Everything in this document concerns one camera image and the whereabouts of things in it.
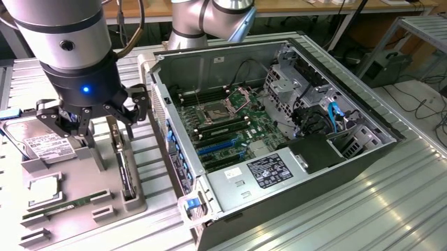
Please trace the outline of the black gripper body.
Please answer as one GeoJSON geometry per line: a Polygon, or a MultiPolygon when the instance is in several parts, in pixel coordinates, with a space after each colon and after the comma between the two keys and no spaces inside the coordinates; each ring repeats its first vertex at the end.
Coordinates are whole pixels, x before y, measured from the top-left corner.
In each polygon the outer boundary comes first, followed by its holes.
{"type": "Polygon", "coordinates": [[[41,68],[61,100],[63,107],[120,107],[127,99],[118,72],[118,55],[110,51],[102,61],[83,69],[61,70],[41,63],[41,68]]]}

